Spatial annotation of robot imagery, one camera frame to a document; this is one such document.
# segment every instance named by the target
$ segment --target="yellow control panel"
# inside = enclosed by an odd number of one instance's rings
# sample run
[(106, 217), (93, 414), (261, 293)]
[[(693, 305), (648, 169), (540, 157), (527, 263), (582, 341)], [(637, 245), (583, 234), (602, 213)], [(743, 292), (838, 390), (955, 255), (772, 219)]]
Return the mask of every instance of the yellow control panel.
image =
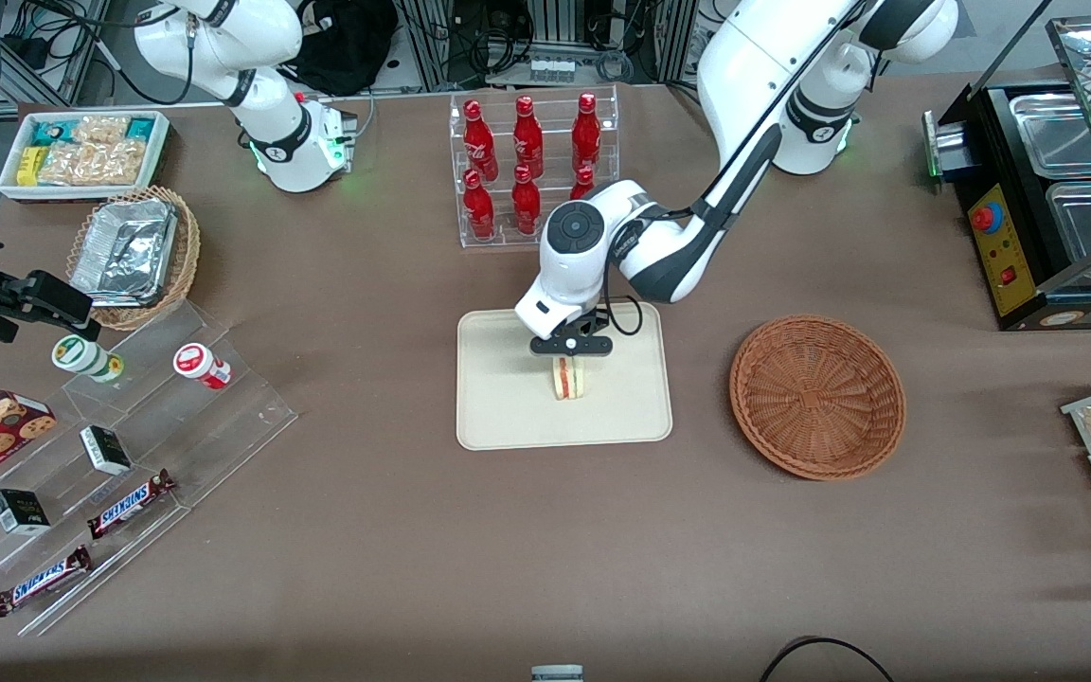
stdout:
[(1008, 216), (1008, 204), (1000, 186), (993, 187), (966, 214), (974, 234), (974, 247), (980, 251), (987, 288), (996, 302), (996, 311), (1006, 315), (1034, 298), (1038, 289), (1017, 230)]

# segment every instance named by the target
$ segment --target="small wicker basket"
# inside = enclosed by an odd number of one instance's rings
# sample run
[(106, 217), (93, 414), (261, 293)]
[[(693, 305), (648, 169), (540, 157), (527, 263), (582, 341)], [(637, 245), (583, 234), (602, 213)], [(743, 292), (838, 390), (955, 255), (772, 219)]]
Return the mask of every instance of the small wicker basket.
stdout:
[(864, 476), (900, 443), (900, 376), (873, 340), (814, 315), (755, 330), (731, 366), (731, 406), (760, 454), (798, 476)]
[[(173, 204), (179, 211), (179, 222), (175, 230), (175, 246), (170, 249), (170, 264), (168, 266), (168, 280), (165, 284), (165, 292), (159, 302), (148, 308), (92, 308), (91, 318), (104, 326), (120, 330), (120, 332), (132, 332), (140, 325), (146, 324), (147, 320), (159, 314), (183, 298), (188, 297), (191, 289), (191, 280), (196, 276), (196, 259), (200, 258), (200, 227), (196, 225), (196, 216), (191, 215), (188, 204), (183, 202), (173, 191), (163, 189), (163, 187), (147, 187), (145, 190), (130, 191), (121, 194), (120, 198), (112, 198), (96, 206), (95, 212), (111, 203), (117, 202), (140, 202), (142, 199), (160, 199), (164, 202)], [(69, 279), (74, 275), (74, 266), (79, 263), (79, 254), (83, 251), (83, 239), (86, 239), (87, 228), (95, 212), (83, 220), (83, 228), (79, 229), (77, 237), (74, 238), (74, 247), (70, 250), (70, 255), (65, 259), (65, 277)]]

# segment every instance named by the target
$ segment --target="white bottle cap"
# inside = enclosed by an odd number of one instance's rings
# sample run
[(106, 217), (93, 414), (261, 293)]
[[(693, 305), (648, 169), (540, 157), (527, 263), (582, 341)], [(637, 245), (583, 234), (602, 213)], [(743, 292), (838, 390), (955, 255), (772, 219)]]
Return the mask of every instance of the white bottle cap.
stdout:
[(213, 366), (213, 352), (204, 344), (185, 344), (175, 352), (170, 366), (179, 376), (200, 379)]

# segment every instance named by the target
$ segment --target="red button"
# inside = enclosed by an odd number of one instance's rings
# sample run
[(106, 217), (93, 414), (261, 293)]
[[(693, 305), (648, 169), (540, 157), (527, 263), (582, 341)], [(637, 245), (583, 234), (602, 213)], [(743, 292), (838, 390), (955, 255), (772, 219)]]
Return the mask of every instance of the red button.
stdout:
[(995, 213), (992, 212), (992, 208), (983, 206), (971, 213), (971, 227), (979, 229), (980, 232), (992, 227), (993, 222), (995, 222)]

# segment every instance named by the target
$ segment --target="clear acrylic bottle rack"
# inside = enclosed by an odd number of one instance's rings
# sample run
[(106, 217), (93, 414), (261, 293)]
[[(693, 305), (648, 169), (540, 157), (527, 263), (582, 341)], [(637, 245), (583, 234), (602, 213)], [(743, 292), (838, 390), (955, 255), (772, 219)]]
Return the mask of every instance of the clear acrylic bottle rack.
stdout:
[[(527, 89), (533, 98), (533, 112), (542, 125), (542, 141), (546, 146), (546, 172), (537, 178), (537, 189), (542, 195), (541, 223), (550, 212), (571, 199), (575, 187), (575, 169), (571, 167), (571, 129), (579, 112), (579, 95), (591, 92), (597, 96), (597, 118), (600, 119), (600, 160), (595, 169), (594, 184), (612, 182), (621, 177), (619, 155), (619, 100), (614, 86), (603, 87), (549, 87), (549, 89)], [(466, 155), (466, 117), (463, 104), (477, 99), (482, 105), (482, 118), (494, 135), (494, 158), (499, 161), (499, 177), (485, 183), (494, 203), (494, 238), (479, 241), (473, 238), (463, 194), (463, 172), (469, 167)], [(463, 247), (524, 247), (540, 241), (541, 228), (527, 237), (516, 229), (515, 213), (512, 207), (512, 172), (516, 168), (516, 152), (512, 144), (512, 130), (516, 125), (515, 99), (507, 98), (503, 91), (467, 92), (454, 95), (448, 108), (448, 142), (454, 161), (454, 192), (457, 195), (457, 225)]]

